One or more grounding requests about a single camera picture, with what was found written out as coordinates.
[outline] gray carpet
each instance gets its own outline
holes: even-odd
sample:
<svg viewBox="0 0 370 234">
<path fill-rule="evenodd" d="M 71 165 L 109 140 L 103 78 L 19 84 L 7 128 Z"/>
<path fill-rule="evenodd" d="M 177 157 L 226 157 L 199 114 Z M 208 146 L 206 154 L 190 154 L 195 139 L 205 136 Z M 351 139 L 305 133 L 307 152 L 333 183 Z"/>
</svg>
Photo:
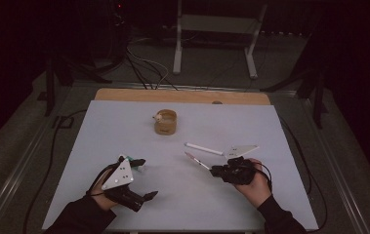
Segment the gray carpet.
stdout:
<svg viewBox="0 0 370 234">
<path fill-rule="evenodd" d="M 178 89 L 255 92 L 286 78 L 306 42 L 306 39 L 291 36 L 261 36 L 254 55 L 259 67 L 259 79 L 252 81 L 248 77 L 242 47 L 206 48 L 196 41 L 184 48 L 182 73 L 177 76 L 170 74 L 167 79 Z M 171 72 L 174 57 L 171 40 L 141 40 L 131 44 L 130 50 L 138 57 L 165 65 Z M 141 71 L 157 84 L 157 75 L 144 68 Z M 34 82 L 33 94 L 0 131 L 0 192 L 5 184 L 11 184 L 8 178 L 20 159 L 31 156 L 31 160 L 25 163 L 27 170 L 19 177 L 12 177 L 16 186 L 11 194 L 15 195 L 9 199 L 1 197 L 0 202 L 5 202 L 5 206 L 0 206 L 4 208 L 0 210 L 0 233 L 21 233 L 29 203 L 47 172 L 54 137 L 51 127 L 55 117 L 86 109 L 100 87 L 143 88 L 128 62 L 104 75 L 104 78 L 113 81 L 111 85 L 96 84 L 79 74 L 75 76 L 77 80 L 73 87 L 61 88 L 58 92 L 58 104 L 51 118 L 43 117 L 45 102 L 36 100 L 44 91 L 45 77 L 40 76 Z M 298 83 L 292 84 L 269 96 L 301 144 L 308 167 L 321 189 L 322 195 L 313 183 L 309 194 L 319 225 L 323 224 L 328 214 L 325 225 L 317 233 L 370 233 L 370 167 L 329 91 L 325 91 L 324 96 L 327 113 L 322 115 L 323 129 L 318 130 L 309 120 L 310 100 L 297 99 L 292 95 L 297 87 Z M 163 83 L 162 88 L 172 89 L 167 83 Z M 29 216 L 28 233 L 42 233 L 41 225 L 83 117 L 83 113 L 75 115 L 73 126 L 57 134 L 53 167 Z M 285 131 L 307 189 L 309 181 L 305 163 L 294 139 Z"/>
</svg>

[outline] table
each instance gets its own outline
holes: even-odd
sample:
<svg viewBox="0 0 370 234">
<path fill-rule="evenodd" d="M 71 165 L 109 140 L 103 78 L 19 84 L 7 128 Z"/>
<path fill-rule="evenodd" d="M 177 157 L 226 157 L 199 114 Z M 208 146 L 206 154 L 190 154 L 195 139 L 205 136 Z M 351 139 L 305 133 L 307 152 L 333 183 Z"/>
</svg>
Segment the table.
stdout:
<svg viewBox="0 0 370 234">
<path fill-rule="evenodd" d="M 172 136 L 154 132 L 151 116 L 162 108 L 178 113 L 177 131 Z M 277 201 L 305 228 L 317 228 L 276 112 L 265 94 L 122 89 L 99 90 L 91 102 L 43 228 L 52 224 L 68 202 L 82 196 L 102 168 L 124 153 L 146 159 L 145 170 L 134 173 L 132 191 L 141 195 L 154 190 L 159 193 L 138 213 L 117 206 L 114 211 L 118 217 L 108 226 L 109 230 L 263 229 L 261 215 L 232 185 L 210 176 L 184 151 L 211 166 L 225 164 L 226 159 L 185 148 L 184 142 L 191 140 L 221 151 L 237 143 L 257 143 L 260 149 L 249 156 L 260 159 L 271 170 Z"/>
<path fill-rule="evenodd" d="M 180 74 L 182 69 L 182 31 L 214 31 L 252 35 L 251 43 L 245 48 L 244 52 L 248 65 L 249 77 L 251 79 L 258 78 L 252 53 L 254 52 L 255 44 L 260 34 L 266 10 L 267 4 L 263 4 L 259 15 L 255 19 L 189 15 L 183 14 L 182 0 L 178 0 L 177 37 L 173 73 Z"/>
</svg>

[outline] black sleeve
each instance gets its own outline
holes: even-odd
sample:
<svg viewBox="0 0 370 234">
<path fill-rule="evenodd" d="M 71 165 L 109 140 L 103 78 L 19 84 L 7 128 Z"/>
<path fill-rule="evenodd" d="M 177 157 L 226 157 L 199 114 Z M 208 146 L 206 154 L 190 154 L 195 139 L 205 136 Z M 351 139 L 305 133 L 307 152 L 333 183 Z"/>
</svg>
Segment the black sleeve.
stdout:
<svg viewBox="0 0 370 234">
<path fill-rule="evenodd" d="M 273 196 L 268 197 L 259 207 L 263 215 L 267 234 L 303 234 L 305 228 L 292 217 L 290 212 L 284 211 L 276 203 Z"/>
<path fill-rule="evenodd" d="M 46 234 L 98 234 L 115 219 L 112 211 L 103 211 L 90 196 L 65 206 L 57 220 L 47 229 Z"/>
</svg>

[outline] dark background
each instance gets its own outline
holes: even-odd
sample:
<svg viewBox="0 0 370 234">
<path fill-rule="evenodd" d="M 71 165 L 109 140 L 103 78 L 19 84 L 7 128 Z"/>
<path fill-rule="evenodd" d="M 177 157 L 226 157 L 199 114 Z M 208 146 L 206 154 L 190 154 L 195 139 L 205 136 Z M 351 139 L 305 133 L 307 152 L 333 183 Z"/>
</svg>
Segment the dark background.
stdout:
<svg viewBox="0 0 370 234">
<path fill-rule="evenodd" d="M 31 82 L 45 69 L 45 52 L 61 50 L 78 61 L 92 58 L 94 30 L 107 21 L 103 1 L 80 0 L 74 8 L 73 0 L 0 0 L 0 128 L 31 93 Z M 175 23 L 175 1 L 119 2 L 125 3 L 125 19 L 144 31 Z M 296 70 L 324 67 L 326 88 L 370 163 L 370 2 L 268 2 L 263 31 L 308 37 Z M 197 12 L 207 6 L 188 0 L 184 7 Z M 212 14 L 251 14 L 246 8 L 223 8 L 209 9 Z M 83 27 L 80 12 L 96 20 Z"/>
</svg>

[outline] brown cup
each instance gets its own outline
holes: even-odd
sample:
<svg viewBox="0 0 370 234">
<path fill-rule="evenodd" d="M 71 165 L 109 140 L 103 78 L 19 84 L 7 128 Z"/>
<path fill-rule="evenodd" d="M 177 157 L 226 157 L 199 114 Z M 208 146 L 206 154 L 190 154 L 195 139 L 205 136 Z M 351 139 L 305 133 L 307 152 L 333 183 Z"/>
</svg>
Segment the brown cup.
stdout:
<svg viewBox="0 0 370 234">
<path fill-rule="evenodd" d="M 154 116 L 154 130 L 160 135 L 172 135 L 176 131 L 177 114 L 170 109 L 162 109 Z"/>
</svg>

